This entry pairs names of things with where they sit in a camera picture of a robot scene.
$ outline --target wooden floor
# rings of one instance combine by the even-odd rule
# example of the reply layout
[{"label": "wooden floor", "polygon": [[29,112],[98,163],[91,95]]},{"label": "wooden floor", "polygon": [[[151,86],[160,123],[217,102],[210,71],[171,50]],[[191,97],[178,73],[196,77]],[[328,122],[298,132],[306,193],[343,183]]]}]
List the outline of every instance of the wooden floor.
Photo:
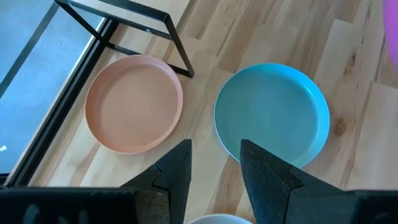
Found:
[{"label": "wooden floor", "polygon": [[[207,213],[254,222],[239,164],[220,146],[213,105],[233,73],[260,62],[303,71],[331,112],[321,154],[304,170],[342,189],[398,189],[398,81],[384,43],[381,0],[199,0],[178,25],[196,71],[179,76],[184,110],[173,134],[147,154],[129,157],[100,146],[82,101],[33,185],[119,186],[184,138],[193,141],[186,221]],[[121,45],[183,66],[174,46],[121,27]],[[124,57],[107,50],[101,66]]]}]

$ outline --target purple object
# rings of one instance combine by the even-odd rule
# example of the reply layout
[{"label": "purple object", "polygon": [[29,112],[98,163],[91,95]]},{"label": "purple object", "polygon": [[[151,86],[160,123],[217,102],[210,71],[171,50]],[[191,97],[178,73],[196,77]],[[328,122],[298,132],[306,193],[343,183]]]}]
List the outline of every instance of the purple object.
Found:
[{"label": "purple object", "polygon": [[389,55],[398,68],[398,0],[384,0],[384,27]]}]

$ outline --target teal plate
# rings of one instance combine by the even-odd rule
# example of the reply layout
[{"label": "teal plate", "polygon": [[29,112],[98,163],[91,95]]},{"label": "teal plate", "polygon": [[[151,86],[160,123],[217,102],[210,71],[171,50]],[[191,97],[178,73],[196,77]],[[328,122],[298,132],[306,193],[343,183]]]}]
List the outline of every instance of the teal plate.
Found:
[{"label": "teal plate", "polygon": [[296,167],[317,156],[330,127],[328,105],[316,84],[274,63],[232,76],[218,94],[214,121],[222,145],[237,161],[241,140],[248,139]]}]

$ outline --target white bowl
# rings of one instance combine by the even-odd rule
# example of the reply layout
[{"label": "white bowl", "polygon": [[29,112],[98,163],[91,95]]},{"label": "white bowl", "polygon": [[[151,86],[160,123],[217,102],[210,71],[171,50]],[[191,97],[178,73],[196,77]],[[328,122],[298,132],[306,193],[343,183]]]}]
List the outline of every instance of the white bowl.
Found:
[{"label": "white bowl", "polygon": [[189,224],[252,224],[243,218],[228,214],[212,214],[197,218]]}]

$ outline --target plate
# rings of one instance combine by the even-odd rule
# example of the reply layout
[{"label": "plate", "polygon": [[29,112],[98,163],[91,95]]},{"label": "plate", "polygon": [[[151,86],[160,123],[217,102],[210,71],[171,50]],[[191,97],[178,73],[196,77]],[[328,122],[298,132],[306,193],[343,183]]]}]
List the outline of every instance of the plate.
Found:
[{"label": "plate", "polygon": [[248,139],[296,167],[310,162],[326,142],[330,115],[319,88],[285,65],[263,63],[241,70],[215,103],[217,135],[239,161]]},{"label": "plate", "polygon": [[182,103],[181,83],[165,62],[133,55],[100,71],[88,90],[85,113],[98,142],[115,152],[136,154],[172,132]]}]

